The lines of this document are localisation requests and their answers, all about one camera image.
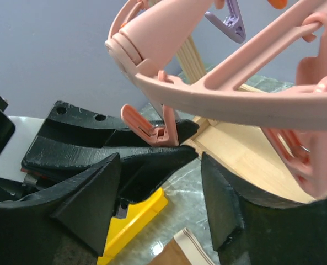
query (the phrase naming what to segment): pink plastic frame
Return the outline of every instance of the pink plastic frame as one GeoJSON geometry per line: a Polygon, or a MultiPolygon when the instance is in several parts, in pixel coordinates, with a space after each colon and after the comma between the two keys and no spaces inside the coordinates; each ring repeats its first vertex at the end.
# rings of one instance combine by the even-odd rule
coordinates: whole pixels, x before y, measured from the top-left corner
{"type": "MultiPolygon", "coordinates": [[[[149,99],[210,119],[262,127],[303,190],[321,197],[327,190],[327,0],[299,0],[192,85],[176,76],[160,82],[157,73],[212,3],[163,0],[132,20],[148,6],[146,1],[129,0],[115,18],[105,46],[124,75],[149,99]],[[325,32],[319,54],[299,63],[295,87],[280,93],[237,91],[297,39],[314,40],[312,33],[321,26],[325,32]]],[[[220,8],[223,1],[215,4],[220,8]]]]}

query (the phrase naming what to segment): orange clip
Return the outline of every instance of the orange clip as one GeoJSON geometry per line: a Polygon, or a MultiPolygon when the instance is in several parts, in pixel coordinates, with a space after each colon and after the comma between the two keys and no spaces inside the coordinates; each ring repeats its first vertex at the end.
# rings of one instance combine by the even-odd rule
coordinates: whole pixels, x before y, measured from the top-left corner
{"type": "Polygon", "coordinates": [[[287,0],[267,0],[274,8],[284,9],[287,5],[287,0]]]}
{"type": "Polygon", "coordinates": [[[179,142],[174,109],[167,106],[162,108],[165,126],[152,125],[134,107],[128,104],[121,108],[121,119],[134,133],[151,146],[177,146],[179,142]]]}

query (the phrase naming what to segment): black plastic bracket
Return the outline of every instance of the black plastic bracket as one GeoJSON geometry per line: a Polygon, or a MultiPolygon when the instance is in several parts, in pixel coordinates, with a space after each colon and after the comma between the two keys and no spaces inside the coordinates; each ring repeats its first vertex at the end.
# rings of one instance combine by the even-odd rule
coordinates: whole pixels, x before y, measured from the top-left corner
{"type": "MultiPolygon", "coordinates": [[[[164,125],[162,121],[152,123],[164,125]]],[[[176,125],[180,143],[199,128],[191,120],[176,125]]],[[[58,101],[22,160],[22,168],[51,185],[113,153],[119,153],[122,163],[117,204],[146,200],[175,171],[197,158],[190,146],[151,147],[121,119],[58,101]]]]}
{"type": "Polygon", "coordinates": [[[201,174],[221,264],[327,264],[327,199],[301,204],[280,198],[205,153],[201,174]]]}
{"type": "Polygon", "coordinates": [[[50,188],[0,202],[0,264],[95,265],[120,181],[118,154],[50,188]]]}

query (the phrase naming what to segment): yellow plastic piece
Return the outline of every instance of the yellow plastic piece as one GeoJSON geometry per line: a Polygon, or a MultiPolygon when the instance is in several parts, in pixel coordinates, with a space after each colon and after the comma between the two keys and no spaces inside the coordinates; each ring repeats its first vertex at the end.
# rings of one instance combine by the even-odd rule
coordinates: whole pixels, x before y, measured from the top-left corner
{"type": "Polygon", "coordinates": [[[163,188],[136,205],[129,205],[127,217],[113,217],[110,222],[104,254],[97,265],[107,265],[168,204],[163,188]]]}

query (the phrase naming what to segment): pink clip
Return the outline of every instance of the pink clip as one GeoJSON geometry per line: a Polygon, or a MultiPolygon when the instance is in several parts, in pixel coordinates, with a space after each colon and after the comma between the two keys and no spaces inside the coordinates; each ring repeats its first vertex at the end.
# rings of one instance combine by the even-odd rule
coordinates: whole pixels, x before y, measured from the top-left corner
{"type": "Polygon", "coordinates": [[[154,126],[135,108],[126,104],[121,108],[121,119],[142,140],[151,146],[177,146],[178,134],[174,109],[163,106],[165,126],[154,126]]]}
{"type": "MultiPolygon", "coordinates": [[[[314,90],[324,92],[327,76],[314,90]]],[[[327,131],[261,129],[299,186],[315,198],[323,196],[327,191],[327,131]]]]}

